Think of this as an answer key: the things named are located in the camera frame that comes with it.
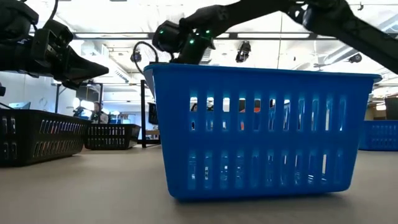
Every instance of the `ceiling light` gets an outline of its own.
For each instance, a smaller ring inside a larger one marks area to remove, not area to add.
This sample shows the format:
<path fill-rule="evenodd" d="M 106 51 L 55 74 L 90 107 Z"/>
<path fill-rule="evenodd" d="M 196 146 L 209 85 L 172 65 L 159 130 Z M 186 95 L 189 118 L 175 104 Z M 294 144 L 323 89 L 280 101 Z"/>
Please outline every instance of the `ceiling light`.
<path fill-rule="evenodd" d="M 301 34 L 278 34 L 278 33 L 273 33 L 273 34 L 256 34 L 256 33 L 246 33 L 246 34 L 238 34 L 238 38 L 268 38 L 268 39 L 294 39 L 294 38 L 308 38 L 309 33 L 301 33 Z"/>
<path fill-rule="evenodd" d="M 132 83 L 105 83 L 104 86 L 133 86 Z"/>
<path fill-rule="evenodd" d="M 229 34 L 220 34 L 218 37 L 216 38 L 229 38 Z"/>
<path fill-rule="evenodd" d="M 376 110 L 386 110 L 386 105 L 377 105 Z"/>
<path fill-rule="evenodd" d="M 90 34 L 90 33 L 78 33 L 75 34 L 77 38 L 87 38 L 87 39 L 147 39 L 148 34 L 129 34 L 129 33 L 120 33 L 120 34 Z"/>
<path fill-rule="evenodd" d="M 328 36 L 324 36 L 324 35 L 318 35 L 317 38 L 318 38 L 318 39 L 333 39 L 333 40 L 336 39 L 335 37 L 328 37 Z"/>
<path fill-rule="evenodd" d="M 94 110 L 94 103 L 90 102 L 90 101 L 82 100 L 80 102 L 80 106 L 82 106 L 88 110 L 92 110 L 92 111 Z"/>

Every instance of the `black plastic basket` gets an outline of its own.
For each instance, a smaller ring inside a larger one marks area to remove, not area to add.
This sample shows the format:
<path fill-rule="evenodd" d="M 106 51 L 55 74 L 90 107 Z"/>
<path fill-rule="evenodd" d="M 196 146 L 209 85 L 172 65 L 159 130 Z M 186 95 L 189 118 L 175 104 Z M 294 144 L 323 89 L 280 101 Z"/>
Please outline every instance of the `black plastic basket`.
<path fill-rule="evenodd" d="M 37 110 L 0 110 L 0 166 L 24 166 L 81 152 L 90 121 Z"/>
<path fill-rule="evenodd" d="M 137 144 L 140 130 L 136 124 L 91 124 L 85 147 L 91 150 L 126 150 Z"/>

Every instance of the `monitor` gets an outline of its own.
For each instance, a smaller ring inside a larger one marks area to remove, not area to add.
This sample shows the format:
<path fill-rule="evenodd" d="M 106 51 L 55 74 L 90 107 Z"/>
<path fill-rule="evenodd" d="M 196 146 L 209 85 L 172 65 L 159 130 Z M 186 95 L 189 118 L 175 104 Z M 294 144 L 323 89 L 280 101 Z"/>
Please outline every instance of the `monitor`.
<path fill-rule="evenodd" d="M 150 124 L 154 124 L 157 125 L 159 124 L 158 120 L 157 120 L 157 110 L 156 110 L 156 104 L 154 103 L 148 103 L 149 104 L 149 118 L 148 118 L 148 122 Z"/>
<path fill-rule="evenodd" d="M 385 98 L 384 102 L 386 102 L 386 119 L 398 120 L 398 98 Z"/>
<path fill-rule="evenodd" d="M 22 102 L 22 103 L 9 103 L 8 106 L 17 110 L 29 110 L 30 102 Z"/>

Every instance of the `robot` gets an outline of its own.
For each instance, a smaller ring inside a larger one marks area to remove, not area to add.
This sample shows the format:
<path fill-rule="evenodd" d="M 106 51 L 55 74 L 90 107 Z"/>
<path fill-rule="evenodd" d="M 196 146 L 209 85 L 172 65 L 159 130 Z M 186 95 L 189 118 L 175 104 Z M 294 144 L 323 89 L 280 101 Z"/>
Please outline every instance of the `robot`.
<path fill-rule="evenodd" d="M 37 29 L 38 21 L 39 15 L 24 1 L 0 0 L 0 71 L 53 77 L 74 90 L 109 72 L 76 54 L 69 46 L 73 34 L 67 26 L 49 19 Z M 34 36 L 29 35 L 31 26 Z"/>
<path fill-rule="evenodd" d="M 357 18 L 345 0 L 240 0 L 208 6 L 180 19 L 179 24 L 165 21 L 152 44 L 160 51 L 179 53 L 170 63 L 199 64 L 205 49 L 214 49 L 215 37 L 236 24 L 277 11 L 316 35 L 336 37 L 398 73 L 398 41 Z"/>
<path fill-rule="evenodd" d="M 215 48 L 215 37 L 236 24 L 277 11 L 316 35 L 336 37 L 398 73 L 398 41 L 358 19 L 345 0 L 240 0 L 203 7 L 178 24 L 165 21 L 157 28 L 152 44 L 170 55 L 179 53 L 170 63 L 198 65 L 205 50 Z M 38 20 L 24 1 L 0 0 L 0 71 L 50 76 L 72 89 L 109 72 L 79 57 L 69 46 L 73 34 L 53 19 L 43 28 L 35 28 L 34 36 L 29 35 L 31 25 L 35 27 Z"/>

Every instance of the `basket rim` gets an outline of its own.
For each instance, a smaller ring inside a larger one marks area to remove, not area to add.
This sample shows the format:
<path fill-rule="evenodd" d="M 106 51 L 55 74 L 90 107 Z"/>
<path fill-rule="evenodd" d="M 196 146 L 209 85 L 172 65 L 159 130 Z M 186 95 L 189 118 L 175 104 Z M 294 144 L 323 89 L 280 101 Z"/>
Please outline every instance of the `basket rim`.
<path fill-rule="evenodd" d="M 334 76 L 334 77 L 363 77 L 373 78 L 374 83 L 382 80 L 380 74 L 371 73 L 340 73 L 340 72 L 317 72 L 317 71 L 301 71 L 301 70 L 284 70 L 274 68 L 242 68 L 242 67 L 224 67 L 224 66 L 204 66 L 204 65 L 188 65 L 188 64 L 177 64 L 177 63 L 157 63 L 148 65 L 144 68 L 144 72 L 153 69 L 189 69 L 189 70 L 204 70 L 206 72 L 253 72 L 253 73 L 265 73 L 272 72 L 272 74 L 279 73 L 283 75 L 313 75 L 313 76 Z"/>

